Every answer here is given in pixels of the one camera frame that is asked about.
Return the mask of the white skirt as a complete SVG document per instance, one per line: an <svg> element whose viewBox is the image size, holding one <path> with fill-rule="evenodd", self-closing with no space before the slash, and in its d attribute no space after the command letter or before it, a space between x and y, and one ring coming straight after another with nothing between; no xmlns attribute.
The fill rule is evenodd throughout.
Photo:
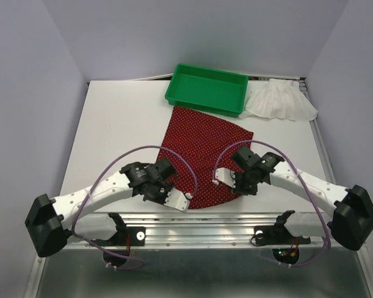
<svg viewBox="0 0 373 298"><path fill-rule="evenodd" d="M315 120L317 115L318 111L300 91L298 82L271 78L252 88L239 118L309 122Z"/></svg>

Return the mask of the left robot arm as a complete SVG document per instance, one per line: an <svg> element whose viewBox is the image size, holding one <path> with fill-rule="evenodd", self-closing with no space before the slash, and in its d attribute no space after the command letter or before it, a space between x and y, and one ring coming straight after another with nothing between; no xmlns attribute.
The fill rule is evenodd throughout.
<svg viewBox="0 0 373 298"><path fill-rule="evenodd" d="M135 162L122 167L96 187L53 198L46 194L37 197L25 219L25 226L38 256L52 256L69 243L87 239L100 246L142 246L143 228L128 228L117 213L95 212L135 196L185 211L188 199L168 183L175 174L176 170L167 158L154 164Z"/></svg>

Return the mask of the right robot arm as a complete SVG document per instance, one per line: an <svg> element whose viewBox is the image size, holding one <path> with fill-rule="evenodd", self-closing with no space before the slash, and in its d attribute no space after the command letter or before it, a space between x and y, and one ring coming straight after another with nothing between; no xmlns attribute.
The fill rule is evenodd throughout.
<svg viewBox="0 0 373 298"><path fill-rule="evenodd" d="M361 186L352 188L328 183L291 166L286 158L268 152L259 156L243 146L231 159L241 171L216 170L216 178L233 193L256 195L266 183L311 202L315 213L288 210L273 225L261 226L257 246L286 245L302 237L329 237L343 247L358 251L373 231L373 203Z"/></svg>

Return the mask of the red polka dot skirt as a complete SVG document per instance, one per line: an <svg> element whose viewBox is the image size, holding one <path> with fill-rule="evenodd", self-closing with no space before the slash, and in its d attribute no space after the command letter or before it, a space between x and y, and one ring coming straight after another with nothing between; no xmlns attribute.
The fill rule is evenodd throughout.
<svg viewBox="0 0 373 298"><path fill-rule="evenodd" d="M226 185L212 182L218 156L228 146L253 139L254 133L232 122L192 109L174 107L162 146L178 153L192 168L198 192L190 209L225 204L239 197Z"/></svg>

